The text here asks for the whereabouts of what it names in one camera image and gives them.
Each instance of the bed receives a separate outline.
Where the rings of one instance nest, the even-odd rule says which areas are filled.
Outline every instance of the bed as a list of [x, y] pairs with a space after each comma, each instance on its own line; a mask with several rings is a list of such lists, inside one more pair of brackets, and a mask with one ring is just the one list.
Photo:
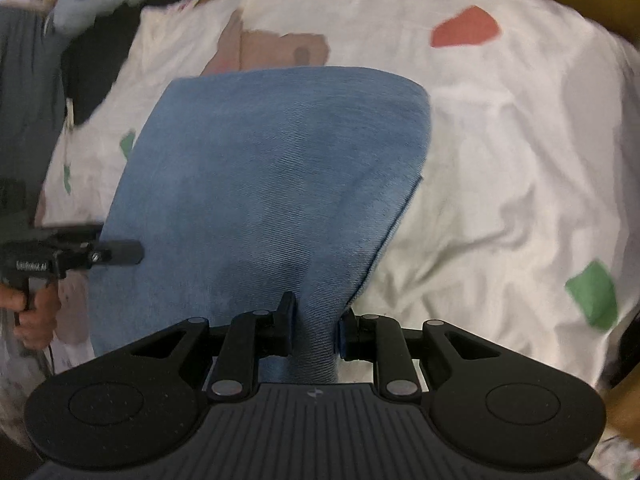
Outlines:
[[[639, 10], [601, 21], [633, 40]], [[44, 224], [106, 218], [173, 79], [296, 64], [392, 72], [430, 99], [423, 181], [356, 313], [408, 328], [446, 319], [596, 386], [640, 300], [640, 54], [553, 0], [147, 8], [110, 94], [60, 135]], [[92, 357], [86, 286], [82, 275], [62, 284], [59, 370]], [[345, 381], [369, 373], [340, 368]]]

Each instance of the finger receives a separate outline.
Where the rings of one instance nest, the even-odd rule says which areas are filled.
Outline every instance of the finger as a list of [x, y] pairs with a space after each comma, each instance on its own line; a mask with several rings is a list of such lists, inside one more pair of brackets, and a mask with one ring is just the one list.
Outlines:
[[37, 339], [37, 340], [27, 339], [23, 341], [22, 344], [24, 345], [25, 348], [28, 348], [29, 350], [44, 350], [47, 346], [51, 344], [52, 341], [53, 341], [53, 336], [50, 336], [49, 338], [43, 338], [43, 339]]
[[26, 310], [18, 314], [18, 320], [27, 330], [50, 327], [54, 330], [57, 326], [56, 313], [49, 310]]
[[20, 341], [35, 341], [53, 337], [55, 325], [39, 326], [36, 328], [25, 328], [22, 325], [14, 328], [14, 335]]
[[10, 286], [0, 283], [0, 308], [8, 308], [14, 312], [21, 312], [27, 307], [27, 298]]
[[62, 307], [58, 296], [58, 284], [56, 282], [49, 283], [49, 285], [36, 292], [33, 306], [36, 307], [36, 311], [42, 312], [46, 310], [55, 316]]

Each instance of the screw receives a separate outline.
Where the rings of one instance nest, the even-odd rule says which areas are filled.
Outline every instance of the screw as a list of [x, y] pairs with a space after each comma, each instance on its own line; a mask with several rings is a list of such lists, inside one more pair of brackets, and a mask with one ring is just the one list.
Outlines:
[[242, 393], [242, 383], [233, 379], [222, 379], [211, 385], [211, 391], [220, 397], [230, 397]]
[[418, 391], [418, 386], [405, 379], [396, 379], [386, 384], [386, 390], [396, 397], [406, 397]]

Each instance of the crumpled cloth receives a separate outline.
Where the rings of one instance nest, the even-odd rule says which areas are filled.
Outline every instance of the crumpled cloth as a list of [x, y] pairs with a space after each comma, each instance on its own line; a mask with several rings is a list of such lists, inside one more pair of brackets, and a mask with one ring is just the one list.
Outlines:
[[262, 380], [335, 381], [336, 322], [418, 186], [429, 138], [424, 89], [377, 70], [172, 82], [101, 237], [140, 240], [145, 259], [89, 274], [96, 355], [188, 317], [274, 310], [292, 290], [294, 355], [263, 360]]
[[0, 308], [0, 430], [25, 448], [31, 443], [24, 429], [24, 404], [44, 381], [42, 364], [14, 337], [14, 313]]

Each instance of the red patch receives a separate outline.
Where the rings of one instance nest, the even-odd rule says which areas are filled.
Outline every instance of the red patch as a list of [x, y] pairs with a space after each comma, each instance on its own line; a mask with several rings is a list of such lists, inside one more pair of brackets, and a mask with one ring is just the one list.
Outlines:
[[480, 7], [469, 7], [431, 31], [431, 46], [480, 45], [500, 34], [498, 22]]

